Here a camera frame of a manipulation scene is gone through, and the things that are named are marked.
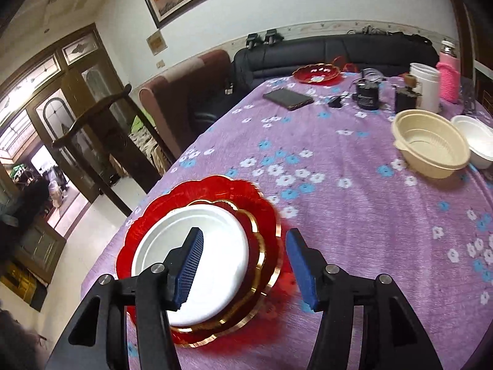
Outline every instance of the window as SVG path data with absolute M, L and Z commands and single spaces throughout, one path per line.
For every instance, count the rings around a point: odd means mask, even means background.
M 33 92 L 58 73 L 60 68 L 54 56 L 42 62 L 0 101 L 0 124 L 14 111 L 26 103 Z
M 64 47 L 62 50 L 67 64 L 70 64 L 97 49 L 98 45 L 94 39 L 94 35 L 90 33 Z
M 29 119 L 27 111 L 21 111 L 0 136 L 0 155 L 2 158 L 12 159 L 34 133 L 34 125 Z

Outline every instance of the pink bottle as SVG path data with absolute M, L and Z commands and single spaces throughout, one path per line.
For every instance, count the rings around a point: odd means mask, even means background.
M 455 44 L 442 41 L 440 62 L 437 69 L 440 71 L 440 97 L 451 103 L 457 103 L 460 88 L 459 59 L 455 53 Z

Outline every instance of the metal screw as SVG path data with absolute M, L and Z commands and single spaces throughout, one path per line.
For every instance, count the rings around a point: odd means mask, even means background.
M 151 267 L 151 271 L 154 274 L 162 273 L 164 271 L 164 265 L 162 263 L 153 264 Z
M 327 266 L 325 266 L 325 270 L 329 274 L 337 274 L 339 272 L 340 268 L 338 266 L 336 266 L 335 264 L 327 264 Z
M 98 278 L 98 282 L 101 284 L 101 285 L 104 285 L 104 284 L 107 284 L 108 282 L 110 282 L 111 280 L 113 279 L 112 276 L 110 276 L 110 274 L 104 274 L 102 276 L 100 276 Z
M 392 282 L 392 277 L 388 274 L 380 274 L 378 279 L 382 284 L 390 284 Z

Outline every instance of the ceiling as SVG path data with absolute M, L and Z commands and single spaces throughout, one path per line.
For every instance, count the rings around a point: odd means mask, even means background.
M 22 44 L 36 41 L 81 18 L 94 15 L 104 0 L 25 0 L 0 38 L 0 55 Z

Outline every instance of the table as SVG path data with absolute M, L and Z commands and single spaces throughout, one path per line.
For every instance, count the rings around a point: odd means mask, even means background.
M 346 98 L 355 74 L 337 86 L 267 81 L 202 134 L 154 186 L 113 237 L 82 284 L 115 275 L 126 230 L 149 203 L 188 179 L 226 174 L 258 185 L 310 247 L 349 274 L 390 274 L 428 332 L 444 369 L 462 367 L 493 319 L 493 177 L 472 166 L 445 180 L 407 168 L 393 146 L 390 106 L 360 110 Z M 391 82 L 401 84 L 400 78 Z M 276 88 L 312 95 L 315 103 L 289 112 L 262 96 Z M 478 107 L 477 117 L 491 117 Z M 450 118 L 460 105 L 443 102 Z M 362 311 L 354 323 L 356 344 Z M 302 369 L 315 343 L 321 313 L 303 303 L 292 273 L 281 273 L 264 307 L 243 329 L 197 349 L 178 349 L 183 369 Z M 248 327 L 262 332 L 239 344 Z M 129 356 L 139 368 L 135 328 Z M 351 354 L 350 368 L 358 355 Z

